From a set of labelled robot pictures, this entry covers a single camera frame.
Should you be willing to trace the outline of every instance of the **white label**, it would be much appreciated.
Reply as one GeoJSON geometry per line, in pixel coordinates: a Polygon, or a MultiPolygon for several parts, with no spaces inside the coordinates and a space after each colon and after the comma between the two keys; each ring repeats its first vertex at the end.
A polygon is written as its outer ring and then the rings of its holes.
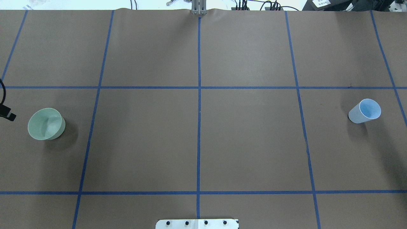
{"type": "Polygon", "coordinates": [[[317,8],[324,7],[330,4],[329,0],[312,0],[317,8]]]}

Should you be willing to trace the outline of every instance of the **white metal plate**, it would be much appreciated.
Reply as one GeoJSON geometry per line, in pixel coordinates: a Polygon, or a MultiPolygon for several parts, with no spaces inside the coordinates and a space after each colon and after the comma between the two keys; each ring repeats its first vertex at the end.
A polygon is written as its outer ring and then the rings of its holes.
{"type": "Polygon", "coordinates": [[[159,220],[155,229],[239,229],[235,219],[159,220]]]}

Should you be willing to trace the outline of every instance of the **white object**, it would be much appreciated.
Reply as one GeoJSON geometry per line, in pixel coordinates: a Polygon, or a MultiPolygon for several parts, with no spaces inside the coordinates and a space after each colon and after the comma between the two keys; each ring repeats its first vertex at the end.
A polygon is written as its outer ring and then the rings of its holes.
{"type": "Polygon", "coordinates": [[[159,220],[155,225],[155,229],[239,229],[239,220],[159,220]]]}
{"type": "Polygon", "coordinates": [[[27,128],[36,140],[53,140],[65,130],[65,120],[56,109],[44,108],[30,118],[27,128]]]}
{"type": "Polygon", "coordinates": [[[364,123],[379,118],[380,114],[381,108],[376,101],[364,99],[350,110],[348,117],[354,123],[364,123]]]}
{"type": "Polygon", "coordinates": [[[330,4],[329,0],[312,0],[317,8],[324,7],[330,4]]]}

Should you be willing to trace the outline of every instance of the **metal clamp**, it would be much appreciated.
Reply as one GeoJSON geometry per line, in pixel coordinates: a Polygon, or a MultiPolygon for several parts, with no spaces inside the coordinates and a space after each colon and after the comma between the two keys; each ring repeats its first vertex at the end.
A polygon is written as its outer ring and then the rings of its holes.
{"type": "Polygon", "coordinates": [[[192,0],[192,14],[206,14],[206,0],[192,0]]]}

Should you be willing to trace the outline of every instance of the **horizontal blue line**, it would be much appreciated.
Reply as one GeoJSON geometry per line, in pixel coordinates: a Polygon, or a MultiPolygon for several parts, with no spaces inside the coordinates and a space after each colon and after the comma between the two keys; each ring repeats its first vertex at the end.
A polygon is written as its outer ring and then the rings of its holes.
{"type": "Polygon", "coordinates": [[[79,192],[0,191],[0,195],[78,195],[79,192]]]}
{"type": "MultiPolygon", "coordinates": [[[[276,194],[374,194],[407,193],[407,190],[322,190],[322,191],[162,191],[162,192],[82,192],[82,195],[276,195],[276,194]]],[[[0,195],[78,195],[79,192],[0,191],[0,195]]]]}
{"type": "Polygon", "coordinates": [[[196,195],[196,191],[164,192],[82,192],[82,195],[196,195]]]}
{"type": "MultiPolygon", "coordinates": [[[[6,86],[6,89],[98,89],[98,86],[6,86]]],[[[198,86],[101,86],[101,89],[198,89],[198,86]]],[[[299,89],[394,89],[393,87],[300,86],[299,89]]],[[[201,89],[297,89],[295,86],[202,86],[201,89]]]]}

